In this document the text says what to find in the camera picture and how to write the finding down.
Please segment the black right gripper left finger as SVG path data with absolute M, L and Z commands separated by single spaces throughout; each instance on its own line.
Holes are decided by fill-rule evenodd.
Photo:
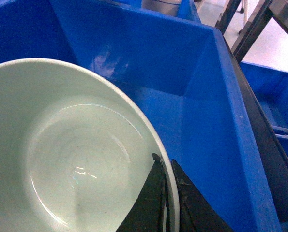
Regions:
M 153 166 L 133 207 L 118 232 L 162 232 L 167 201 L 167 181 L 161 157 L 152 153 Z

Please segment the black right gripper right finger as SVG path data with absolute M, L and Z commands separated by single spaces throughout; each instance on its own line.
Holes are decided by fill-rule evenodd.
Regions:
M 180 203 L 181 232 L 231 232 L 176 160 L 171 161 Z

